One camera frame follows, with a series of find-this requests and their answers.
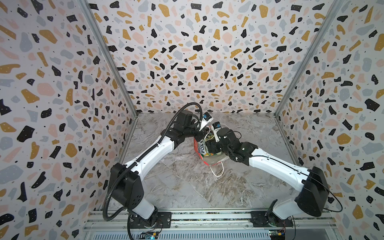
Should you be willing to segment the red paper bag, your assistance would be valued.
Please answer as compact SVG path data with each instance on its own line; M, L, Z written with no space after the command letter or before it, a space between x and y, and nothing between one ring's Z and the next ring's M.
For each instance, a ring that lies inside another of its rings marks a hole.
M203 163L210 167L211 172L217 178L224 174L224 161L228 156L224 154L219 146L218 131L221 124L215 123L204 128L203 138L194 138L194 149Z

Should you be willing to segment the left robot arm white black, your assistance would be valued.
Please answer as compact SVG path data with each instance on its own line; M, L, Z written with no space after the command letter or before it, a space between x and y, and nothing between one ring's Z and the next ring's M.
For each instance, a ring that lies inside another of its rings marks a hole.
M186 138L202 138L204 127L212 120L206 112L193 122L194 114L178 111L159 138L138 157L125 164L111 168L108 193L103 204L103 218L111 221L126 210L139 217L149 227L158 219L158 208L144 198L143 180L149 171L167 154L171 153Z

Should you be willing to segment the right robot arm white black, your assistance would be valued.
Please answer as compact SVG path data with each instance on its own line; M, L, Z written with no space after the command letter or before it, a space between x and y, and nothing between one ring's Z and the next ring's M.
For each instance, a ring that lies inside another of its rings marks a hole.
M263 170L293 187L298 194L285 200L274 200L265 213L265 222L271 225L293 217L307 214L320 217L329 195L329 188L323 172L314 167L311 170L296 166L265 152L249 142L240 142L229 128L208 130L205 143L209 154L221 153L234 162Z

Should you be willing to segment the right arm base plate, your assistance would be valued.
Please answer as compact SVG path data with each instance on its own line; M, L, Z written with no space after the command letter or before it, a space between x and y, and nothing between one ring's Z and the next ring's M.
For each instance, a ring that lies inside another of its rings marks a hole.
M293 227L293 221L289 219L281 220L273 213L267 211L251 211L251 223L254 228L266 228L266 227Z

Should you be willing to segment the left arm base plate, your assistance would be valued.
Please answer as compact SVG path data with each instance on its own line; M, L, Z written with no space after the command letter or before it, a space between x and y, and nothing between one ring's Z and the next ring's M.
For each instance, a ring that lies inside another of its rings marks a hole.
M130 229L169 229L171 227L172 212L154 212L148 219L131 215Z

